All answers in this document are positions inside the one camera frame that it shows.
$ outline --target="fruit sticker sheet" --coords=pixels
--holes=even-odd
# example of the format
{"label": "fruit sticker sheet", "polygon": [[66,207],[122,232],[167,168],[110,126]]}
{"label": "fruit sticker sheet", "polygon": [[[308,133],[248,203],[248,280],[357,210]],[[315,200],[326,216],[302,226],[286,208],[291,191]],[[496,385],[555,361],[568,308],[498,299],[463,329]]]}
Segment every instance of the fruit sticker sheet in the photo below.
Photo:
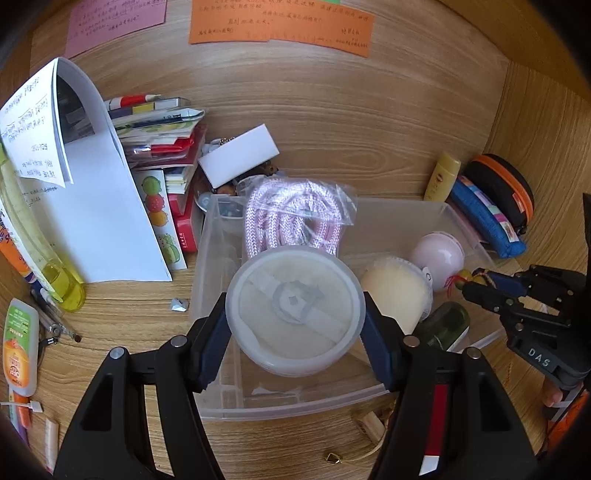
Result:
{"label": "fruit sticker sheet", "polygon": [[168,204],[164,172],[145,170],[132,172],[132,175],[168,268],[170,270],[187,268]]}

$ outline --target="yellow bottle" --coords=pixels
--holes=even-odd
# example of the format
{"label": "yellow bottle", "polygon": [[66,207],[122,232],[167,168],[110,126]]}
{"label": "yellow bottle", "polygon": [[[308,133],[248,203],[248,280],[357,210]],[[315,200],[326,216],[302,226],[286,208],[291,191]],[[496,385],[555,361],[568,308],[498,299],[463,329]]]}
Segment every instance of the yellow bottle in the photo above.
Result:
{"label": "yellow bottle", "polygon": [[445,202],[453,188],[462,163],[447,153],[442,153],[431,174],[423,200]]}
{"label": "yellow bottle", "polygon": [[86,300],[84,287],[64,266],[39,229],[3,145],[0,145],[0,210],[7,217],[2,221],[12,241],[41,285],[63,310],[79,310]]}

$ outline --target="blue gripper pad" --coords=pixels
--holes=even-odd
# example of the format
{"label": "blue gripper pad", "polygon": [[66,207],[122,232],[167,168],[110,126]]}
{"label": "blue gripper pad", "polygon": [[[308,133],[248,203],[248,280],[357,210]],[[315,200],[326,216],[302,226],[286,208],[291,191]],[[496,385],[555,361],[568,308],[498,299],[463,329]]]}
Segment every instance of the blue gripper pad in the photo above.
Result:
{"label": "blue gripper pad", "polygon": [[503,275],[499,272],[488,272],[488,276],[495,282],[495,287],[514,297],[527,297],[527,288],[521,280]]}
{"label": "blue gripper pad", "polygon": [[384,384],[387,390],[394,388],[392,377],[392,356],[370,312],[365,312],[365,323],[361,329],[361,341],[368,355],[375,378]]}
{"label": "blue gripper pad", "polygon": [[228,347],[228,342],[232,332],[228,326],[225,310],[222,310],[216,325],[212,330],[207,344],[201,352],[201,373],[199,383],[205,389],[216,379],[217,372],[222,364],[224,353]]}

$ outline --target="container lid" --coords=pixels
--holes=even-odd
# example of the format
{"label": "container lid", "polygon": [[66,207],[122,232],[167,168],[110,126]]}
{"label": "container lid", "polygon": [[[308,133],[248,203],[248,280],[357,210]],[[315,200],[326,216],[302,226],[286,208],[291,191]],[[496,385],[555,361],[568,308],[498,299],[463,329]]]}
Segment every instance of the container lid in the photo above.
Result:
{"label": "container lid", "polygon": [[241,266],[228,287],[226,316],[251,360],[275,374],[302,377],[349,350],[363,327],[365,301],[339,259],[287,245]]}

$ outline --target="white sponge eraser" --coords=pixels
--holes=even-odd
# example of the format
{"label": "white sponge eraser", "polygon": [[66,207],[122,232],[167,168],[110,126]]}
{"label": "white sponge eraser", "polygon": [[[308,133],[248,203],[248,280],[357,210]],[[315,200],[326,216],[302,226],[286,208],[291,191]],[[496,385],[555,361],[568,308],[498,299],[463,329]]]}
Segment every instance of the white sponge eraser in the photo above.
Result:
{"label": "white sponge eraser", "polygon": [[262,124],[202,156],[199,164],[217,189],[278,154],[269,130]]}

